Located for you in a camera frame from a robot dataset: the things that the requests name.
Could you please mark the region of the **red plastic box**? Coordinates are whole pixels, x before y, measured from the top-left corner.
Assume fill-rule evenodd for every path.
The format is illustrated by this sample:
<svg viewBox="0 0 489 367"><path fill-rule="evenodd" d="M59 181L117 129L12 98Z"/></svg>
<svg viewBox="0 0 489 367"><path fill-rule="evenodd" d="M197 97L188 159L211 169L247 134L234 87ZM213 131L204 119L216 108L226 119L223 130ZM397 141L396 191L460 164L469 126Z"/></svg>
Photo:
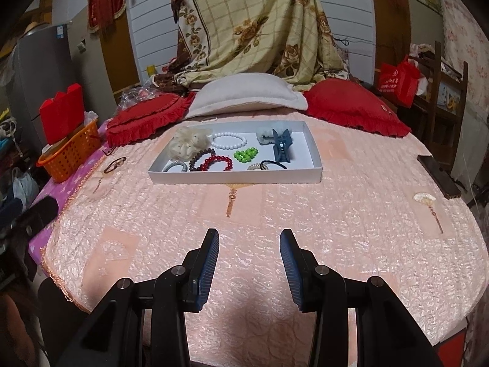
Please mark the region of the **red plastic box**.
<svg viewBox="0 0 489 367"><path fill-rule="evenodd" d="M57 92L39 108L42 128L48 144L55 144L73 133L85 120L83 90L80 84Z"/></svg>

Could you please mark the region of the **floral yellow checked blanket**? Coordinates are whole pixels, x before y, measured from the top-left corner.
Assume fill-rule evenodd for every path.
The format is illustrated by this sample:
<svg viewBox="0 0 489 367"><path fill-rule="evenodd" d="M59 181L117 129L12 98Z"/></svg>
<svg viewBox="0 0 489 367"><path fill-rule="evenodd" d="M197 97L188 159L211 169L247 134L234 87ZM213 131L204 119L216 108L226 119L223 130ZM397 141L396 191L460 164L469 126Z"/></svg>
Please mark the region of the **floral yellow checked blanket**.
<svg viewBox="0 0 489 367"><path fill-rule="evenodd" d="M349 76L320 0L171 0L171 10L177 57L163 85L267 73L303 91Z"/></svg>

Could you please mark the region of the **white pillow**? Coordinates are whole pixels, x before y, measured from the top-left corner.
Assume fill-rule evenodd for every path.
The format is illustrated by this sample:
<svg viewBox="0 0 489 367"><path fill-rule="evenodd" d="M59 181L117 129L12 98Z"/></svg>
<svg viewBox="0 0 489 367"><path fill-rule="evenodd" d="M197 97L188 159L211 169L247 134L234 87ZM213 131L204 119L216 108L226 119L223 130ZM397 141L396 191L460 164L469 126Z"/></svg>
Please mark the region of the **white pillow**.
<svg viewBox="0 0 489 367"><path fill-rule="evenodd" d="M265 73L240 73L204 85L193 99L186 119L280 107L307 110L307 100L292 84Z"/></svg>

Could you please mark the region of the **white shell hair pin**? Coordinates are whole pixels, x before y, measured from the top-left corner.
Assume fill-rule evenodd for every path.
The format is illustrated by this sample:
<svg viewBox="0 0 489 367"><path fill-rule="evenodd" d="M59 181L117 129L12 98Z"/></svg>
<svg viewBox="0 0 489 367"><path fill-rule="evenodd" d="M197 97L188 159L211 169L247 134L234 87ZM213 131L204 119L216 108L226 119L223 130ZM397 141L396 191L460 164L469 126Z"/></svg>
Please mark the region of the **white shell hair pin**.
<svg viewBox="0 0 489 367"><path fill-rule="evenodd" d="M439 227L440 233L443 234L443 227L440 223L439 217L437 216L435 209L433 208L436 197L427 192L417 192L413 195L413 200L428 207L430 214L433 216Z"/></svg>

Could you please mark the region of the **pink quilted bedspread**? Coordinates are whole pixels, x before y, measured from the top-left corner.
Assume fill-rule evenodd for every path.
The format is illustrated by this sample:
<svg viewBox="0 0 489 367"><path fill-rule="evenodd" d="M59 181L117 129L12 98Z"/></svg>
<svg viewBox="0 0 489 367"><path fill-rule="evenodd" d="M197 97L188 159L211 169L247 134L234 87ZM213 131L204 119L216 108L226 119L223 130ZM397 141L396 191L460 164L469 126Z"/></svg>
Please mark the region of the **pink quilted bedspread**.
<svg viewBox="0 0 489 367"><path fill-rule="evenodd" d="M305 366L314 317L298 311L279 252L298 244L344 277L378 275L432 343L476 306L488 285L482 232L417 160L412 135L387 138L307 118L322 159L318 184L155 185L148 169L173 135L100 160L62 209L42 265L91 311L121 277L142 282L177 265L210 228L220 252L209 300L188 314L191 359L213 366ZM112 173L113 158L123 160ZM417 192L436 197L444 233Z"/></svg>

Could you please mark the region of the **red shopping bag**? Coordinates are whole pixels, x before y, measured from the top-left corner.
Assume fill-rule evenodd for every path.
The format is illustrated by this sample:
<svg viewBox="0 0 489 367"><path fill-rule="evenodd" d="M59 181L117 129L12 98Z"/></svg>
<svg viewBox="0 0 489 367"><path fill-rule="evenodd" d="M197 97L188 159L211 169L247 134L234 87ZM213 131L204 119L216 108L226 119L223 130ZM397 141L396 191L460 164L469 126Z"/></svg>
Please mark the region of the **red shopping bag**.
<svg viewBox="0 0 489 367"><path fill-rule="evenodd" d="M381 63L377 90L391 103L409 109L422 77L419 69L405 56L397 65Z"/></svg>

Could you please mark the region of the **red ruffled cushion left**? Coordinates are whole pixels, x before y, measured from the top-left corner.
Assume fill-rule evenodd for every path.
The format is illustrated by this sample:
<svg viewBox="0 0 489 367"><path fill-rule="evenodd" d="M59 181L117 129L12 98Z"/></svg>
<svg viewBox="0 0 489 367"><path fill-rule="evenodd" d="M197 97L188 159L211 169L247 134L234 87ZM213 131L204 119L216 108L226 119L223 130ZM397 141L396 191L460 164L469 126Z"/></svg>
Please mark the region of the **red ruffled cushion left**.
<svg viewBox="0 0 489 367"><path fill-rule="evenodd" d="M151 138L157 130L180 122L187 114L196 94L182 97L164 93L117 113L107 124L110 147L122 147Z"/></svg>

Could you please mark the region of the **blue claw hair clip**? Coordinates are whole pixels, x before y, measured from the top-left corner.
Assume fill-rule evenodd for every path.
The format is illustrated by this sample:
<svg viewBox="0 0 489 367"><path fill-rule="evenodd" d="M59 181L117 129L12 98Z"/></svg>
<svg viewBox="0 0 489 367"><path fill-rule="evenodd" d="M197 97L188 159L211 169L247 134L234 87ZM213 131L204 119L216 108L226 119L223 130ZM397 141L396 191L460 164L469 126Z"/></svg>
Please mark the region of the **blue claw hair clip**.
<svg viewBox="0 0 489 367"><path fill-rule="evenodd" d="M274 159L276 162L290 162L289 147L292 146L292 137L288 128L282 133L273 130L274 137Z"/></svg>

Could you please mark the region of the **dark wooden shelf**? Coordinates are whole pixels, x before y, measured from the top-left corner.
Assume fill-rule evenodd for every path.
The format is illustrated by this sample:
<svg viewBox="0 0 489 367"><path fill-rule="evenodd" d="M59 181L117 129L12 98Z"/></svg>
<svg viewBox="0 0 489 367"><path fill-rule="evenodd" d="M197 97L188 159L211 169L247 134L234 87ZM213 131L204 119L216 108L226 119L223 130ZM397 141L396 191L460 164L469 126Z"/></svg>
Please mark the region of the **dark wooden shelf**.
<svg viewBox="0 0 489 367"><path fill-rule="evenodd" d="M413 108L420 114L415 134L441 168L451 172L467 103L468 62L462 62L460 71L445 63L440 42L414 60L428 80L427 94L414 97Z"/></svg>

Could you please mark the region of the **clear plastic bag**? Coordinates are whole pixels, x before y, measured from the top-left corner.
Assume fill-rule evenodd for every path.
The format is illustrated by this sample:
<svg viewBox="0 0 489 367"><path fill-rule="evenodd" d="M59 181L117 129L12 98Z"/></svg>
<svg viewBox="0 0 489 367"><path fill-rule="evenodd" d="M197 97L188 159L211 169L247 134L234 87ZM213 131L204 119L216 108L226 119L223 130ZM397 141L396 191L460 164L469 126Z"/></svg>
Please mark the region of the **clear plastic bag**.
<svg viewBox="0 0 489 367"><path fill-rule="evenodd" d="M119 113L125 109L133 107L136 104L156 98L160 94L160 90L155 88L152 84L146 84L126 90L120 97L116 112Z"/></svg>

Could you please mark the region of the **cream fabric scrunchie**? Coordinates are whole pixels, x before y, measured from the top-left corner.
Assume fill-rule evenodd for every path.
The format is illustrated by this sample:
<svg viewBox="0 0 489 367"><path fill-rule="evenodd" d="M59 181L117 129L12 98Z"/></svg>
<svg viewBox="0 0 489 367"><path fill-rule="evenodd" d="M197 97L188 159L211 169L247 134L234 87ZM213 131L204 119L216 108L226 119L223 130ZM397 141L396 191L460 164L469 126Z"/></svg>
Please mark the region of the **cream fabric scrunchie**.
<svg viewBox="0 0 489 367"><path fill-rule="evenodd" d="M168 156L171 160L190 161L201 150L211 145L211 130L196 127L181 127L168 144Z"/></svg>

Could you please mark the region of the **grey refrigerator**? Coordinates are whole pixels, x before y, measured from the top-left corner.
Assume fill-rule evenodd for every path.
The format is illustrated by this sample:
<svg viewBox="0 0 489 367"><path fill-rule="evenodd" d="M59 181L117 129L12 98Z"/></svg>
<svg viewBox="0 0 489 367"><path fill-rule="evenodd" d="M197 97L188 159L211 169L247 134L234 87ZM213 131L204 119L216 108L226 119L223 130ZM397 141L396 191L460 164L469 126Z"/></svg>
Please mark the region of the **grey refrigerator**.
<svg viewBox="0 0 489 367"><path fill-rule="evenodd" d="M19 39L12 59L13 78L6 87L8 104L21 140L40 152L47 141L39 108L75 83L67 25L34 27Z"/></svg>

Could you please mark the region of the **white shallow tray box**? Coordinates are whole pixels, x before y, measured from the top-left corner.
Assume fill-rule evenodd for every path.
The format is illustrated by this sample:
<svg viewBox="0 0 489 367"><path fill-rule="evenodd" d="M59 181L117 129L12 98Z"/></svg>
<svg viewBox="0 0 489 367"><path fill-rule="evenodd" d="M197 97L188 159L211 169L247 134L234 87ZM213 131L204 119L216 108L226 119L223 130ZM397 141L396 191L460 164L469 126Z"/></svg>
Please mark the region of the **white shallow tray box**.
<svg viewBox="0 0 489 367"><path fill-rule="evenodd" d="M190 161L171 160L168 144L148 169L155 185L167 184L303 184L318 183L322 161L311 131L304 121L265 120L214 122L194 126L211 130L211 145ZM256 131L271 127L289 129L290 162L276 162L274 144L260 145Z"/></svg>

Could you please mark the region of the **red cushion right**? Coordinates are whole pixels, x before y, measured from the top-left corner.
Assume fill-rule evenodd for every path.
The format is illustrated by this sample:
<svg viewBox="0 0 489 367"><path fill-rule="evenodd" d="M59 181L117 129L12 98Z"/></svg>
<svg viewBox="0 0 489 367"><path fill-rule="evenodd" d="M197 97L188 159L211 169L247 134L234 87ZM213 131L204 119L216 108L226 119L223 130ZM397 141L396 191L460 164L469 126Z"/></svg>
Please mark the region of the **red cushion right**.
<svg viewBox="0 0 489 367"><path fill-rule="evenodd" d="M303 96L307 100L306 115L313 118L392 138L410 133L386 103L355 82L328 78Z"/></svg>

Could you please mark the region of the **orange plastic basket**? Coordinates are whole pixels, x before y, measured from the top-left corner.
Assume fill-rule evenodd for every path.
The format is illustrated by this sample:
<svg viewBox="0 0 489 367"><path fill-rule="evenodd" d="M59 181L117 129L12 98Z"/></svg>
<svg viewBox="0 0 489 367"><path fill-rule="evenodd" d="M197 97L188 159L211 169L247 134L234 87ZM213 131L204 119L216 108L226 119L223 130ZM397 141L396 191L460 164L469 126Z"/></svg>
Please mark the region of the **orange plastic basket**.
<svg viewBox="0 0 489 367"><path fill-rule="evenodd" d="M56 183L66 181L101 146L98 119L81 126L69 138L43 153L36 162Z"/></svg>

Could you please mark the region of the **black smartphone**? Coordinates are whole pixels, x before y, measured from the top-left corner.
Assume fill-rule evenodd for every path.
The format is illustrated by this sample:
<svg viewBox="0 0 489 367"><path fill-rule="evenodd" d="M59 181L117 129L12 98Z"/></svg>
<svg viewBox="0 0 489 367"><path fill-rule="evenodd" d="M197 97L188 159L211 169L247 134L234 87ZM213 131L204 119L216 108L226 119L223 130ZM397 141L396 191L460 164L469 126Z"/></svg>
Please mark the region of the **black smartphone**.
<svg viewBox="0 0 489 367"><path fill-rule="evenodd" d="M435 184L438 186L441 193L448 200L460 198L462 193L444 169L431 155L418 155L418 162L422 165L425 171L430 175Z"/></svg>

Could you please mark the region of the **purple floral sheet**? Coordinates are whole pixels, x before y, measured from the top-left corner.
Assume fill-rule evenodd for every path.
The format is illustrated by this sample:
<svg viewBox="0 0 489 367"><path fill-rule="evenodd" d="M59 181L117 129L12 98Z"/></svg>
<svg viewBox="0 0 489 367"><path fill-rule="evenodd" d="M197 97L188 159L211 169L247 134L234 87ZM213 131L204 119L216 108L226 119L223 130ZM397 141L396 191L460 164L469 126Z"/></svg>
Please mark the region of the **purple floral sheet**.
<svg viewBox="0 0 489 367"><path fill-rule="evenodd" d="M78 186L82 184L87 175L95 167L95 165L105 158L103 150L106 150L107 143L105 141L105 133L107 129L108 120L103 122L99 127L99 136L102 139L102 146L91 154L88 159L78 167L74 174L72 174L66 181L62 183L55 183L50 180L41 190L40 194L36 197L34 203L36 204L46 196L50 196L56 199L59 211L62 211L68 199L75 194ZM53 230L55 221L50 222L42 231L35 235L28 244L28 253L32 257L36 265L42 265L42 249L47 245L50 235Z"/></svg>

